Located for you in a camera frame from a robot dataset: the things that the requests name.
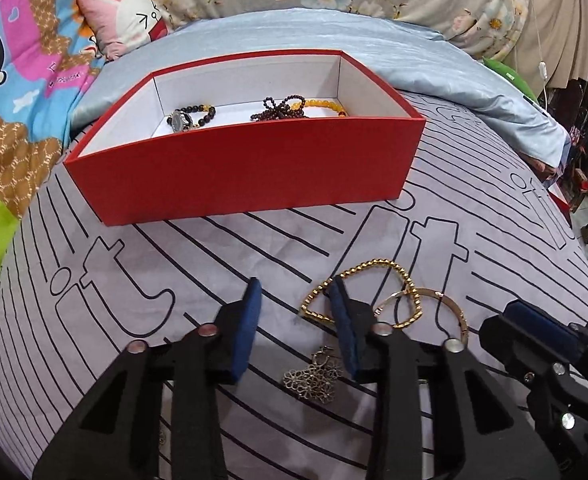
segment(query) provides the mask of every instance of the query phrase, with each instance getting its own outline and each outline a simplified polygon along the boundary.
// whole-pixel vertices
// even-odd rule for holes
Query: pink pillow
[[[78,0],[78,7],[110,61],[167,35],[153,0]]]

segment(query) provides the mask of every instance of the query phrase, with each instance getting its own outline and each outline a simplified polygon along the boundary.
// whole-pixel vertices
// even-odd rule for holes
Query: dark brown beaded bracelet
[[[206,112],[205,117],[199,119],[197,123],[195,123],[189,114],[195,112]],[[171,126],[174,133],[178,132],[186,132],[188,130],[192,130],[194,128],[200,128],[201,126],[205,126],[205,124],[209,123],[216,115],[216,108],[210,105],[194,105],[194,106],[187,106],[184,108],[177,108],[176,110],[171,113],[171,115],[167,118],[167,124]]]
[[[294,99],[300,101],[298,108],[292,108],[287,104],[287,101]],[[305,98],[302,95],[290,95],[283,99],[278,105],[273,97],[266,97],[263,99],[263,106],[266,110],[250,116],[251,121],[277,121],[279,119],[301,119],[306,117],[303,113]]]

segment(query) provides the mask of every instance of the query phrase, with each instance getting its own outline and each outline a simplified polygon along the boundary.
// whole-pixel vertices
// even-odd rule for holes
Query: jewelry
[[[317,106],[317,107],[321,107],[321,108],[329,108],[330,110],[334,110],[337,114],[338,117],[347,117],[347,112],[345,111],[345,108],[343,108],[343,106],[339,103],[335,103],[333,101],[321,101],[320,99],[308,99],[307,101],[305,101],[305,104],[299,104],[299,103],[294,103],[291,105],[292,110],[298,110],[299,108],[302,108],[303,106]]]
[[[369,267],[389,267],[391,269],[394,269],[398,273],[400,278],[403,280],[403,282],[405,282],[406,290],[408,290],[407,295],[410,296],[411,304],[413,305],[413,312],[411,313],[411,317],[409,319],[403,321],[402,323],[398,323],[392,326],[394,328],[405,328],[413,322],[419,320],[420,317],[423,315],[423,308],[421,307],[421,298],[418,294],[418,290],[416,289],[416,286],[414,285],[413,281],[411,281],[409,273],[393,260],[382,260],[379,258],[369,260],[368,262],[363,262],[362,264],[357,265],[356,267],[351,267],[351,269],[349,270],[344,270],[339,274],[339,276],[345,279],[349,276],[352,276],[353,274],[356,274],[357,272],[361,272],[362,270],[368,269]],[[323,290],[330,286],[331,282],[333,282],[333,278],[328,278],[326,281],[322,282],[307,295],[307,297],[303,300],[303,304],[300,306],[301,316],[308,316],[319,321],[333,323],[333,319],[331,319],[331,317],[324,316],[323,314],[319,314],[318,312],[309,310],[309,305],[312,303],[312,301],[315,300],[318,294],[320,294]]]
[[[197,123],[194,123],[189,114],[194,112],[206,112],[205,117],[199,119]],[[177,108],[170,115],[167,116],[167,124],[171,126],[171,129],[175,134],[179,132],[186,132],[193,130],[194,128],[200,128],[209,123],[216,115],[216,108],[210,105],[194,105],[187,106],[185,108]]]
[[[428,296],[430,298],[435,298],[436,300],[442,301],[449,310],[451,310],[456,317],[458,317],[458,325],[460,326],[460,340],[462,344],[467,346],[467,341],[469,339],[469,326],[467,324],[467,320],[464,317],[464,313],[462,312],[462,308],[460,308],[456,301],[452,300],[450,297],[445,296],[442,292],[437,290],[432,290],[430,288],[417,288],[416,293],[420,296]],[[375,308],[374,314],[376,317],[380,316],[385,305],[392,300],[397,300],[398,298],[402,298],[403,296],[407,296],[409,292],[407,289],[400,290],[398,292],[394,292],[389,298],[384,301],[381,301]]]
[[[300,104],[298,108],[294,109],[287,104],[287,101],[292,99],[299,99]],[[263,99],[263,106],[266,108],[264,112],[250,116],[252,121],[275,121],[279,119],[301,119],[305,117],[303,113],[303,106],[305,106],[305,98],[301,95],[290,95],[284,98],[280,104],[276,104],[273,97],[266,97]]]
[[[308,400],[323,404],[333,401],[333,383],[342,373],[339,361],[330,354],[331,347],[323,346],[312,355],[311,364],[304,370],[290,370],[283,375],[283,386]]]

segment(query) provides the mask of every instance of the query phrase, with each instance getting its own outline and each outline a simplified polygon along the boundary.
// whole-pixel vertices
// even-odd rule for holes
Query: bracelet
[[[321,107],[321,108],[329,108],[330,110],[334,110],[338,114],[338,117],[347,117],[347,112],[345,111],[345,108],[343,108],[343,105],[341,105],[339,103],[335,103],[333,101],[321,101],[320,99],[308,99],[307,101],[305,101],[305,104],[294,103],[291,106],[291,108],[292,108],[292,110],[298,110],[299,108],[302,108],[303,106],[317,106],[317,107]]]
[[[206,112],[205,117],[199,119],[195,123],[189,114],[194,112]],[[186,132],[193,130],[194,128],[200,128],[209,123],[216,115],[216,108],[210,105],[194,105],[187,106],[185,108],[177,108],[170,115],[167,116],[167,124],[171,126],[171,129],[175,134],[179,132]]]
[[[387,298],[384,301],[381,301],[381,303],[379,303],[374,308],[375,316],[380,316],[387,303],[389,303],[392,300],[397,300],[398,298],[401,298],[403,296],[407,296],[408,294],[409,291],[407,289],[394,292],[391,296],[389,296],[389,298]],[[443,294],[442,292],[432,290],[430,288],[417,288],[416,294],[420,296],[428,296],[430,298],[435,298],[436,300],[442,301],[448,307],[448,309],[451,310],[456,317],[458,317],[458,326],[460,327],[460,340],[462,344],[467,346],[467,341],[469,339],[469,326],[467,324],[467,320],[464,317],[464,313],[462,312],[462,308],[460,308],[456,304],[456,301],[452,300],[448,296],[445,296],[445,294]]]
[[[287,101],[298,99],[300,103],[289,106]],[[279,119],[301,119],[305,117],[303,113],[303,106],[305,106],[305,98],[302,95],[290,95],[284,98],[279,104],[276,104],[273,97],[266,97],[263,99],[263,106],[266,108],[264,112],[250,116],[250,121],[274,121]]]
[[[413,322],[419,320],[420,317],[423,315],[423,308],[421,307],[421,298],[418,294],[418,290],[416,289],[416,286],[414,285],[413,281],[411,281],[409,273],[393,260],[382,260],[378,258],[374,260],[369,260],[368,262],[363,262],[362,264],[357,265],[356,267],[351,267],[351,269],[349,270],[344,270],[339,274],[339,276],[343,279],[348,278],[349,276],[352,276],[357,272],[361,272],[362,270],[368,269],[369,267],[389,267],[391,269],[394,269],[398,273],[399,277],[405,282],[405,290],[407,291],[406,294],[410,294],[411,304],[413,305],[413,312],[411,313],[411,317],[403,321],[402,323],[398,323],[392,326],[394,328],[405,328]],[[331,317],[324,316],[323,314],[319,314],[318,312],[314,312],[313,310],[309,310],[309,305],[312,303],[312,301],[315,300],[318,294],[320,294],[323,290],[330,286],[331,282],[333,282],[333,278],[328,278],[307,295],[307,297],[303,300],[303,304],[300,306],[301,316],[308,316],[319,321],[333,323],[333,319],[331,319]]]

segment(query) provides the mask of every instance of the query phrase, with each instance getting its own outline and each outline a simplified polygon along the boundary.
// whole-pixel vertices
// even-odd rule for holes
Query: silver screw
[[[560,363],[554,363],[552,365],[552,368],[554,369],[554,373],[556,375],[564,375],[565,372],[567,371],[567,370],[565,370],[565,367]]]
[[[464,344],[458,339],[448,339],[443,343],[445,350],[452,352],[452,354],[458,354],[464,350]]]
[[[565,430],[570,430],[574,426],[576,426],[576,417],[574,417],[571,413],[563,413],[562,417],[560,418],[560,423],[562,424]]]
[[[379,321],[378,323],[374,323],[372,325],[371,331],[376,335],[388,336],[392,335],[392,332],[394,332],[394,327],[389,323]]]
[[[199,326],[199,335],[202,337],[212,337],[218,333],[218,326],[214,323],[205,323]]]
[[[128,352],[130,354],[140,354],[147,350],[147,343],[142,339],[134,339],[128,344]]]

